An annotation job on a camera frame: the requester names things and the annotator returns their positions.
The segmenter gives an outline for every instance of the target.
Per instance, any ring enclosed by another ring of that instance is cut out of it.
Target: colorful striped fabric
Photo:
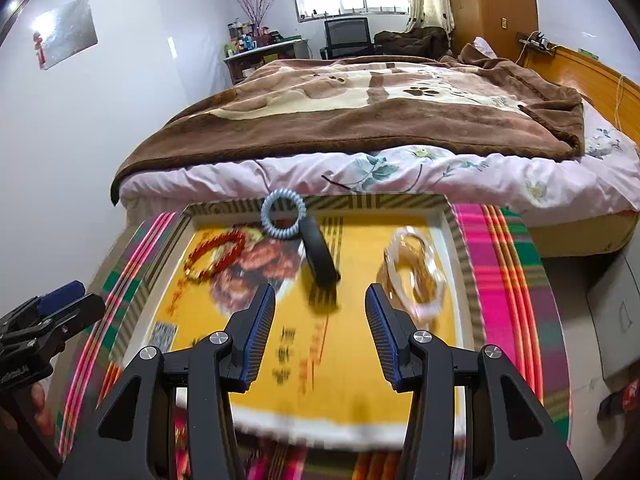
[[[497,344],[516,364],[543,402],[556,427],[568,438],[569,373],[556,303],[538,253],[522,220],[494,206],[459,204],[453,211],[469,254],[479,299],[472,312],[476,348]],[[170,237],[171,214],[143,224],[118,266],[104,284],[108,307],[103,322],[83,335],[70,375],[64,410],[58,413],[56,436],[63,456],[77,428],[86,420],[121,370],[109,352],[128,302],[159,248]],[[390,480],[397,452],[352,453],[287,446],[239,435],[249,480]],[[452,478],[462,477],[464,443],[456,443]]]

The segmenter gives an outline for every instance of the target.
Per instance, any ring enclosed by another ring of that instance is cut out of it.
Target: tray
[[[400,448],[411,394],[396,394],[384,380],[364,314],[364,292],[380,280],[382,251],[395,229],[422,229],[447,280],[442,313],[430,330],[452,346],[473,349],[469,304],[478,298],[462,234],[449,203],[438,195],[308,196],[305,202],[321,224],[342,281],[335,295],[324,293],[312,283],[300,242],[277,247],[271,247],[272,240],[258,242],[256,260],[268,250],[281,258],[280,273],[278,266],[260,268],[276,288],[276,314],[257,380],[247,394],[230,397],[234,425],[292,444]],[[204,237],[231,225],[249,224],[258,239],[251,224],[259,221],[260,205],[261,200],[235,200],[185,209],[132,298],[112,362],[127,365],[149,343],[163,351],[186,348],[221,329],[244,306],[250,295],[237,287],[229,294],[229,282],[187,282],[182,260]],[[277,202],[274,216],[292,217],[287,206]],[[186,405],[184,389],[177,402]],[[461,391],[456,391],[455,432],[465,434]]]

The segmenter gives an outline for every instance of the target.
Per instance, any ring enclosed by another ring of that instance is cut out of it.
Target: white cabinet
[[[640,231],[587,293],[607,378],[640,360]]]

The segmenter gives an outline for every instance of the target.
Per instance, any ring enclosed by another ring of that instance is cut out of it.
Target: bed
[[[542,256],[618,250],[640,208],[640,92],[572,51],[539,56],[527,57],[538,73],[470,45],[440,63],[274,62],[171,119],[121,166],[111,197],[139,224],[281,187],[431,191],[516,212]]]

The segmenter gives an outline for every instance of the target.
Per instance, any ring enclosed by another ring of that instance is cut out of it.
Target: silver poster
[[[44,70],[98,43],[89,0],[76,0],[39,15],[33,30],[36,55]]]

